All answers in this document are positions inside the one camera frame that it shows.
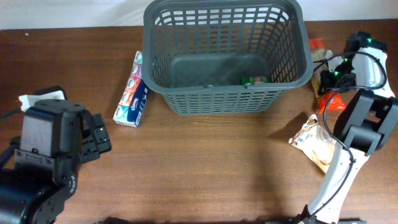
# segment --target white plastic piece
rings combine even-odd
[[[378,58],[384,70],[386,70],[387,54],[382,50],[372,47],[365,47],[360,48],[358,51],[369,53]],[[353,59],[353,67],[356,74],[357,85],[376,87],[383,82],[383,74],[377,63],[371,57],[360,54],[355,55]],[[379,90],[373,90],[373,92],[376,95],[386,98],[395,97],[395,94],[391,91],[388,80],[383,88]]]
[[[363,151],[353,148],[351,148],[351,151],[356,162],[354,163],[353,169],[349,173],[349,176],[340,191],[325,208],[315,215],[317,220],[321,222],[338,223],[341,206],[347,196],[348,190],[362,165],[369,159],[369,156],[365,156]],[[336,143],[335,152],[328,172],[323,179],[318,193],[308,204],[308,211],[310,214],[313,214],[318,210],[336,192],[348,172],[350,163],[351,161],[349,159],[348,151],[343,150],[341,144]]]
[[[23,95],[19,96],[19,101],[22,103],[21,110],[25,112],[28,110],[31,106],[34,106],[35,103],[39,100],[46,100],[46,99],[58,99],[58,100],[64,100],[65,96],[63,95],[63,91],[55,91],[52,93],[47,93],[43,95]]]
[[[331,50],[327,50],[325,54],[325,58],[329,59],[333,56],[333,52]],[[336,67],[343,63],[343,58],[335,57],[328,62],[329,72],[334,72]]]

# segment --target wood grain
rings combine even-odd
[[[357,30],[386,41],[389,81],[398,93],[398,20],[306,26],[310,38],[323,38],[335,53]],[[19,95],[61,85],[70,100],[103,115],[111,137],[113,150],[82,166],[77,193],[57,223],[108,216],[217,222],[300,213],[323,179],[287,144],[317,112],[310,86],[287,91],[262,113],[214,116],[179,116],[152,92],[139,128],[117,125],[112,116],[141,42],[142,27],[0,31],[0,113],[18,107]],[[329,122],[337,116],[331,112]],[[22,115],[0,121],[0,149],[21,126]],[[396,129],[358,174],[341,217],[397,223],[397,144]]]

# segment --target box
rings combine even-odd
[[[137,52],[113,120],[117,124],[138,127],[148,98],[149,88],[141,76],[142,52]]]

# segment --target brown table surface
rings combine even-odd
[[[306,26],[310,38],[321,37],[335,53],[357,30],[387,42],[387,72],[398,93],[398,20]],[[78,190],[57,223],[93,223],[108,216],[215,222],[300,213],[323,179],[320,169],[287,143],[317,113],[310,85],[287,91],[262,113],[214,116],[177,115],[152,92],[140,127],[121,126],[112,117],[141,42],[142,27],[0,31],[0,113],[18,107],[19,95],[61,85],[70,100],[103,115],[111,138],[111,152],[82,166]],[[331,126],[337,116],[330,113]],[[22,115],[0,121],[0,149],[21,127]],[[341,218],[397,223],[397,144],[398,128],[358,174]]]

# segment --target food packet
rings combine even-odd
[[[291,146],[303,151],[324,173],[327,172],[333,158],[335,143],[336,141],[319,125],[315,114],[311,115],[301,130],[289,139]]]
[[[319,113],[323,113],[326,107],[326,102],[329,100],[329,98],[333,95],[334,93],[327,93],[323,95],[323,97],[319,98],[318,100],[318,105],[319,105]],[[346,104],[344,101],[341,99],[340,93],[338,93],[331,102],[329,103],[328,110],[337,110],[337,111],[343,111],[346,108]]]

